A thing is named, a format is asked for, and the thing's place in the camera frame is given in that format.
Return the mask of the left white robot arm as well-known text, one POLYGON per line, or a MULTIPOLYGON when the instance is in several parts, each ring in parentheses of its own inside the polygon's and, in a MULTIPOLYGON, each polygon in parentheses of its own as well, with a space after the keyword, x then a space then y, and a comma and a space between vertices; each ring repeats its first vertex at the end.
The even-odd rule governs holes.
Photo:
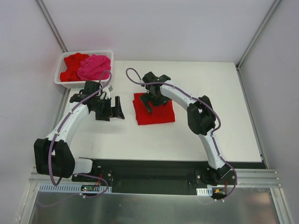
POLYGON ((38 174, 69 178, 74 174, 82 173, 83 177, 90 182, 98 178, 99 170, 93 166, 93 161, 75 158, 70 145, 80 124, 91 112, 95 113, 96 120, 125 118, 119 96, 115 97, 115 105, 111 106, 112 90, 111 85, 86 81, 84 88, 70 97, 67 112, 54 130, 46 138, 34 142, 38 174))

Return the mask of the white plastic basket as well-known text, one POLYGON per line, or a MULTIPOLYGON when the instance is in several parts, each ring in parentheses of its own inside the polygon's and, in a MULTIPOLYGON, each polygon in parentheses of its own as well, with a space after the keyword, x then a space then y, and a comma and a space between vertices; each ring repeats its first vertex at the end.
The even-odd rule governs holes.
POLYGON ((61 80, 61 73, 67 71, 67 65, 66 65, 64 59, 69 57, 69 56, 72 56, 76 53, 86 54, 86 55, 89 55, 89 56, 102 55, 102 56, 108 57, 110 59, 111 72, 113 73, 114 53, 111 50, 90 50, 90 51, 65 52, 60 56, 60 58, 58 60, 58 66, 57 66, 55 74, 54 74, 54 82, 56 84, 60 84, 60 85, 64 86, 67 89, 84 87, 85 81, 62 81, 61 80))

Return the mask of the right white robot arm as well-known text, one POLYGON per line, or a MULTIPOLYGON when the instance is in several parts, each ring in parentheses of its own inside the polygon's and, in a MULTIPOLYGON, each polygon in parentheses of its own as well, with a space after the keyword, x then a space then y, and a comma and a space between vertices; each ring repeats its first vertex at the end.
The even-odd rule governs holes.
POLYGON ((152 72, 143 76, 142 83, 147 92, 140 99, 149 113, 153 112, 152 106, 166 105, 169 101, 174 101, 187 112, 188 127, 199 136, 207 154, 209 167, 208 171, 201 175, 202 182, 216 186, 225 181, 230 166, 222 154, 215 135, 215 131, 219 129, 215 121, 219 117, 216 116, 209 97, 188 94, 177 87, 170 77, 166 75, 157 77, 152 72))

